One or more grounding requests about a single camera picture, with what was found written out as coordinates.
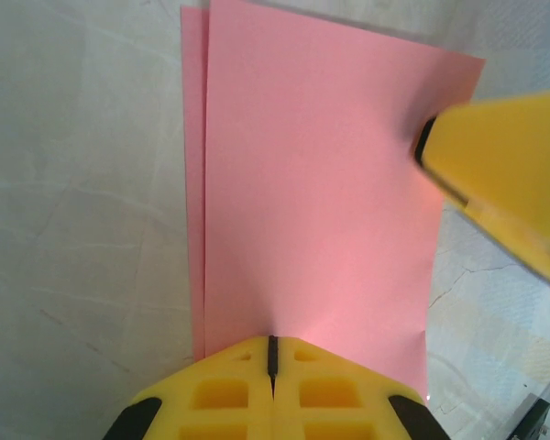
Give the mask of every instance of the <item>square hole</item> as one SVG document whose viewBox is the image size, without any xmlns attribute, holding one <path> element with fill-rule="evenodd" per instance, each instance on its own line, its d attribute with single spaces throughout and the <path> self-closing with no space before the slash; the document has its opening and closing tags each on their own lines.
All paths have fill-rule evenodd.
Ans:
<svg viewBox="0 0 550 440">
<path fill-rule="evenodd" d="M 185 426 L 179 440 L 247 440 L 244 425 Z"/>
<path fill-rule="evenodd" d="M 248 385 L 240 379 L 212 379 L 200 383 L 193 394 L 194 410 L 247 408 Z"/>
<path fill-rule="evenodd" d="M 344 378 L 307 379 L 300 384 L 303 408 L 358 408 L 357 387 Z"/>
<path fill-rule="evenodd" d="M 365 423 L 307 423 L 305 440 L 375 440 L 371 426 Z"/>
</svg>

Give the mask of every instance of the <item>pink paper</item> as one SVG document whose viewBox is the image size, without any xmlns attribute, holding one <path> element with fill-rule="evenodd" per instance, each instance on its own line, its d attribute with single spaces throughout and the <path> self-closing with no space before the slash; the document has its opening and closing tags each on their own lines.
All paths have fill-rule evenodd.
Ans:
<svg viewBox="0 0 550 440">
<path fill-rule="evenodd" d="M 441 197 L 410 148 L 483 61 L 237 0 L 210 14 L 205 354 L 298 336 L 425 395 Z"/>
<path fill-rule="evenodd" d="M 181 9 L 181 63 L 193 357 L 204 357 L 204 155 L 207 10 Z"/>
</svg>

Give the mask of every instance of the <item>yellow plastic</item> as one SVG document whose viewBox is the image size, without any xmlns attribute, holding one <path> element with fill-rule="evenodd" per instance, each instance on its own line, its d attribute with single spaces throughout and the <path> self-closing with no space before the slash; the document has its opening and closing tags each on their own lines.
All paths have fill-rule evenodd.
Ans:
<svg viewBox="0 0 550 440">
<path fill-rule="evenodd" d="M 550 93 L 453 107 L 434 122 L 423 167 L 453 201 L 550 280 Z"/>
<path fill-rule="evenodd" d="M 142 391 L 162 405 L 144 440 L 410 440 L 388 398 L 414 390 L 295 338 L 279 338 L 275 395 L 268 338 L 202 360 Z"/>
</svg>

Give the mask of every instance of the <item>white tabletop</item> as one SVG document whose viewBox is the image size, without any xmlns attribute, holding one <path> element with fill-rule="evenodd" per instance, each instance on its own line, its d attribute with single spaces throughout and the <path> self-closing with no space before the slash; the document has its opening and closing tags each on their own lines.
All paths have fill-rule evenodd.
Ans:
<svg viewBox="0 0 550 440">
<path fill-rule="evenodd" d="M 192 362 L 186 3 L 0 0 L 0 439 L 100 438 Z M 275 3 L 486 57 L 477 97 L 550 87 L 550 0 Z M 550 288 L 448 206 L 428 349 L 453 439 L 550 380 Z"/>
</svg>

